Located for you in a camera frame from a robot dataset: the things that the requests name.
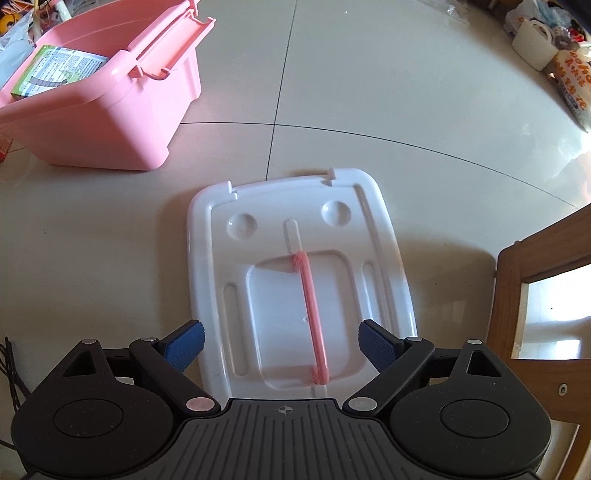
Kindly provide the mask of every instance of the clutter pile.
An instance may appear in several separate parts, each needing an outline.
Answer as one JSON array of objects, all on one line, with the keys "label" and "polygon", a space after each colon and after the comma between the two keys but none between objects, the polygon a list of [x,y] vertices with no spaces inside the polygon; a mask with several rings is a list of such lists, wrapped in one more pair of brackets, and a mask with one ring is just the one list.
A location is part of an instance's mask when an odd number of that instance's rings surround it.
[{"label": "clutter pile", "polygon": [[561,6],[524,0],[507,13],[513,48],[533,68],[552,74],[579,124],[591,132],[591,37]]}]

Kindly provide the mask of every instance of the wooden furniture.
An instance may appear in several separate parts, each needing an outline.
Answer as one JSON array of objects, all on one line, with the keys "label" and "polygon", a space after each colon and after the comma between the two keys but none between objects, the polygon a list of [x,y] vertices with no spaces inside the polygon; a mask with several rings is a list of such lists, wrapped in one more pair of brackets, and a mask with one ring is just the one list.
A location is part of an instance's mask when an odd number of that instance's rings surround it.
[{"label": "wooden furniture", "polygon": [[579,425],[558,480],[574,478],[591,442],[591,359],[517,357],[525,327],[528,284],[589,264],[591,205],[505,248],[498,258],[486,343],[517,374],[552,419]]}]

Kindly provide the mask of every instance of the white plastic container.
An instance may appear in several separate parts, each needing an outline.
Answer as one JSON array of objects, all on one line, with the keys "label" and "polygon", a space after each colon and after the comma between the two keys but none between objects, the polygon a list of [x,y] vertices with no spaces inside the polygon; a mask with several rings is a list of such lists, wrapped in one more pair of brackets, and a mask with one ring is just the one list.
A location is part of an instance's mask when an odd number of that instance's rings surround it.
[{"label": "white plastic container", "polygon": [[[415,336],[413,306],[394,229],[377,184],[354,168],[202,190],[187,217],[193,317],[203,322],[203,385],[228,398],[323,398],[342,403],[376,370],[358,347],[373,319]],[[327,358],[313,347],[294,254],[311,266]]]},{"label": "white plastic container", "polygon": [[541,72],[558,53],[552,32],[537,20],[524,20],[513,40],[513,48],[527,63]]}]

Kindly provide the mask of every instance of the pink plastic container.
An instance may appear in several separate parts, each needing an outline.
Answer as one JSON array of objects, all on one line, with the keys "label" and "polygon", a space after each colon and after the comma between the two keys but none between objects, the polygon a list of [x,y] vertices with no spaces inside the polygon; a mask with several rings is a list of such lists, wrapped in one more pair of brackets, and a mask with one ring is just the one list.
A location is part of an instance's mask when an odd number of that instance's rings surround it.
[{"label": "pink plastic container", "polygon": [[[158,168],[201,94],[195,46],[215,22],[197,20],[196,0],[177,2],[118,0],[47,32],[0,90],[0,132],[56,165]],[[13,85],[45,44],[110,60],[76,83],[15,100]]]}]

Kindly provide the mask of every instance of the black ribbed plate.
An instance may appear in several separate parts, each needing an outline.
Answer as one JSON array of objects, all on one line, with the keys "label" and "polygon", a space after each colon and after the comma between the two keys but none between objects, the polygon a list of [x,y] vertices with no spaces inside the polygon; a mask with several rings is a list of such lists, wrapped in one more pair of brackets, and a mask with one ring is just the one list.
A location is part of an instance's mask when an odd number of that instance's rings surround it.
[{"label": "black ribbed plate", "polygon": [[[37,473],[30,478],[47,477]],[[218,417],[186,422],[165,454],[120,478],[435,480],[443,477],[403,457],[381,423],[351,418],[338,409],[334,400],[231,400],[229,408]],[[528,474],[520,479],[535,477]]]}]

